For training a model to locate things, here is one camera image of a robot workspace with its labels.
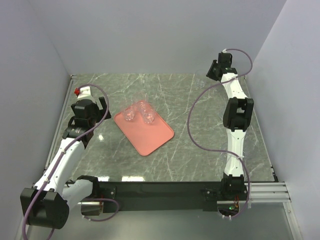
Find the clear glass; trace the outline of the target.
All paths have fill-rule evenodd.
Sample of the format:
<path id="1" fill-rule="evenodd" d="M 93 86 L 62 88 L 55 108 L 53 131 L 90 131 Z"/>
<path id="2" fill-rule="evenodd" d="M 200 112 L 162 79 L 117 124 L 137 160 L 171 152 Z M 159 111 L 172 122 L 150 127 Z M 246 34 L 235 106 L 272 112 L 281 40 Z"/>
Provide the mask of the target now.
<path id="1" fill-rule="evenodd" d="M 195 87 L 198 89 L 202 89 L 205 87 L 207 83 L 207 72 L 203 69 L 197 70 L 194 74 Z"/>
<path id="2" fill-rule="evenodd" d="M 136 115 L 136 109 L 133 104 L 124 107 L 121 111 L 124 120 L 132 121 Z"/>
<path id="3" fill-rule="evenodd" d="M 156 117 L 156 111 L 150 106 L 144 107 L 141 110 L 141 114 L 142 114 L 143 121 L 146 124 L 151 124 L 155 120 L 155 117 Z"/>
<path id="4" fill-rule="evenodd" d="M 145 92 L 136 92 L 132 96 L 132 100 L 135 110 L 141 114 L 144 114 L 148 105 L 148 95 Z"/>

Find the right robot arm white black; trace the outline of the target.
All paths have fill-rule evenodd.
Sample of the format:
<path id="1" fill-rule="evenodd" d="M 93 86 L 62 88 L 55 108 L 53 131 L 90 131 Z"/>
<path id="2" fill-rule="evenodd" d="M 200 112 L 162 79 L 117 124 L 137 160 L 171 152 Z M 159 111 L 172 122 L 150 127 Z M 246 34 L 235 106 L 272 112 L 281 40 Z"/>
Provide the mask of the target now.
<path id="1" fill-rule="evenodd" d="M 208 78 L 223 85 L 228 97 L 222 118 L 227 132 L 227 159 L 219 191 L 220 198 L 225 201 L 247 198 L 244 141 L 254 108 L 254 100 L 243 91 L 238 72 L 232 67 L 232 60 L 232 54 L 223 50 L 206 74 Z"/>

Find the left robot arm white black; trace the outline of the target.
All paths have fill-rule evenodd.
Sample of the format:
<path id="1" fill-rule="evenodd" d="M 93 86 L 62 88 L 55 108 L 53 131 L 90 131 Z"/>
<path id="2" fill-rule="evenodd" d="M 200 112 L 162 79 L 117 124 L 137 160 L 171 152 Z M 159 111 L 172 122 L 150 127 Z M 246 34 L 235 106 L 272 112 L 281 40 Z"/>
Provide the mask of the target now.
<path id="1" fill-rule="evenodd" d="M 82 175 L 69 190 L 65 183 L 75 164 L 80 160 L 94 129 L 112 116 L 109 100 L 100 97 L 101 108 L 92 97 L 77 100 L 71 105 L 74 115 L 64 130 L 58 152 L 43 176 L 31 188 L 20 194 L 23 211 L 22 226 L 38 226 L 61 229 L 70 210 L 81 200 L 97 200 L 101 195 L 99 180 L 94 176 Z"/>

